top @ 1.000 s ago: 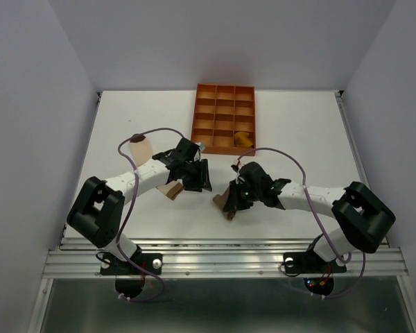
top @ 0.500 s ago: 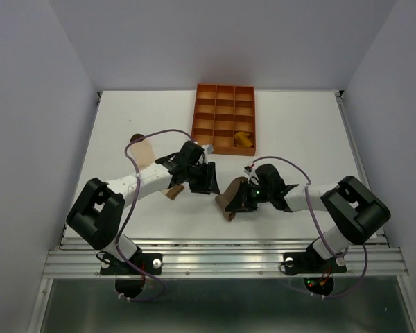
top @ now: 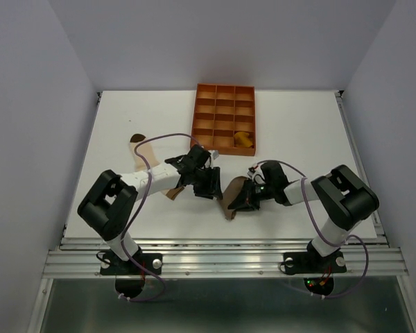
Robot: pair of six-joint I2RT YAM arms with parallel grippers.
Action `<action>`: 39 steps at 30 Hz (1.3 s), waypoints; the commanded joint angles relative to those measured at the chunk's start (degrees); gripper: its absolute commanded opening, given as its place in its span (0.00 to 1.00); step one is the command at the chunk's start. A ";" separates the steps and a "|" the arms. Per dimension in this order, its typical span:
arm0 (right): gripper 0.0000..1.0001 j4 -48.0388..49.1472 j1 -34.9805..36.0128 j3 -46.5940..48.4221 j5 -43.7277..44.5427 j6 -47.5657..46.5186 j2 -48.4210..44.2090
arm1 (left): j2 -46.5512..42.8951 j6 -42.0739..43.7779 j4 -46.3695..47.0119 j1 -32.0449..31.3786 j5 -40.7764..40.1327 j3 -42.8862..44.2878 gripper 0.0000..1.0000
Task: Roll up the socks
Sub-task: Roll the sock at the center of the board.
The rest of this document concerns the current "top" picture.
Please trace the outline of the mustard yellow striped sock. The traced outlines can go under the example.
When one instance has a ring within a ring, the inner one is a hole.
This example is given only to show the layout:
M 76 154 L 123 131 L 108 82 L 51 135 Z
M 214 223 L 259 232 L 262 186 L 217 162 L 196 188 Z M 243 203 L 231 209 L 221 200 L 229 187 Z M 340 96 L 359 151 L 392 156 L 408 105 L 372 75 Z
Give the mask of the mustard yellow striped sock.
M 253 148 L 252 135 L 248 132 L 239 131 L 234 134 L 234 145 L 237 148 Z

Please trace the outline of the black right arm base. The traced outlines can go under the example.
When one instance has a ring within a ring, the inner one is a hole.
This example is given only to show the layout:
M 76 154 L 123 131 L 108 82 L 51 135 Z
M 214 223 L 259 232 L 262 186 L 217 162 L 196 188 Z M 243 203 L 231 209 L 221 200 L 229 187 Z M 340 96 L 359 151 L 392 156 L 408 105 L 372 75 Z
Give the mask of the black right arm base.
M 336 251 L 321 257 L 313 251 L 284 253 L 279 270 L 287 275 L 306 275 L 307 291 L 320 296 L 330 296 L 334 288 L 334 273 L 347 272 L 343 254 Z

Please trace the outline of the orange compartment tray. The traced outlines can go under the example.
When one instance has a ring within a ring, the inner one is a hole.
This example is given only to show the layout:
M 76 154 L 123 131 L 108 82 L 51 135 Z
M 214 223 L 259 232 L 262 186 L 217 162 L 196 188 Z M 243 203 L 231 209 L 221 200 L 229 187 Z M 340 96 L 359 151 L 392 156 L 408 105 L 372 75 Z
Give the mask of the orange compartment tray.
M 252 135 L 253 148 L 235 147 L 234 134 L 239 131 Z M 221 155 L 254 156 L 257 150 L 254 87 L 199 83 L 191 136 L 191 146 L 199 144 Z

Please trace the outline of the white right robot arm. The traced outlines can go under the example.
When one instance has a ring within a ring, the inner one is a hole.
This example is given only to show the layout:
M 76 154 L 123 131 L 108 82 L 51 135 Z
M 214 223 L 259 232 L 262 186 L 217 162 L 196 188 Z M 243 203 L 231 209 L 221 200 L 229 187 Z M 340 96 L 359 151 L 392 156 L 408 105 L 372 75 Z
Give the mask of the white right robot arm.
M 263 200 L 274 200 L 285 207 L 304 203 L 317 236 L 305 254 L 306 265 L 320 271 L 350 237 L 351 231 L 379 208 L 377 195 L 346 165 L 332 169 L 327 175 L 308 180 L 289 181 L 282 169 L 295 167 L 278 160 L 264 160 L 251 166 L 248 177 L 227 209 L 255 211 Z

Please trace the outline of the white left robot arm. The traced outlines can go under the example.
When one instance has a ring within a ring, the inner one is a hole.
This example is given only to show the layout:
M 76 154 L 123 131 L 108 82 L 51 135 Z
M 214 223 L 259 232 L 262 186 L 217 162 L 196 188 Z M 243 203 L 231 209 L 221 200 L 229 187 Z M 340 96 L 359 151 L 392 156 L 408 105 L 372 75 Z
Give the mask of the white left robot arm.
M 139 246 L 126 228 L 135 203 L 188 185 L 197 197 L 221 199 L 220 168 L 212 165 L 217 157 L 218 151 L 196 144 L 187 154 L 142 171 L 119 175 L 108 169 L 96 179 L 77 213 L 117 256 L 116 265 L 124 273 L 134 273 L 140 267 Z

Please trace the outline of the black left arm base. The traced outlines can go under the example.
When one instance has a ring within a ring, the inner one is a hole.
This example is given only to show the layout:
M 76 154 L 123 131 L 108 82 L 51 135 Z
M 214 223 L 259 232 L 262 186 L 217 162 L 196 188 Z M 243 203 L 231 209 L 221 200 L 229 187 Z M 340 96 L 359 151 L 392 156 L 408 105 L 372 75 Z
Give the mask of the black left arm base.
M 102 276 L 115 277 L 114 287 L 118 297 L 127 301 L 142 301 L 140 295 L 146 289 L 146 276 L 162 273 L 163 255 L 161 253 L 143 253 L 134 255 L 134 260 L 141 266 L 139 268 L 131 260 L 123 261 L 111 250 L 96 253 L 100 262 Z

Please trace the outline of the taupe sock with maroon cuff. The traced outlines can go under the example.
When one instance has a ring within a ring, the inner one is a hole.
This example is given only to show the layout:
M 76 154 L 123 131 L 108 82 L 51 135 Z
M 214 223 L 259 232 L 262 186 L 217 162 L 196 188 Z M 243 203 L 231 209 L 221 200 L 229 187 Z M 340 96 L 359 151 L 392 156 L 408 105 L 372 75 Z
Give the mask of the taupe sock with maroon cuff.
M 228 208 L 228 206 L 237 198 L 240 194 L 244 182 L 247 180 L 244 176 L 238 176 L 231 180 L 226 189 L 223 192 L 223 198 L 217 200 L 225 219 L 231 221 L 234 219 L 236 212 Z

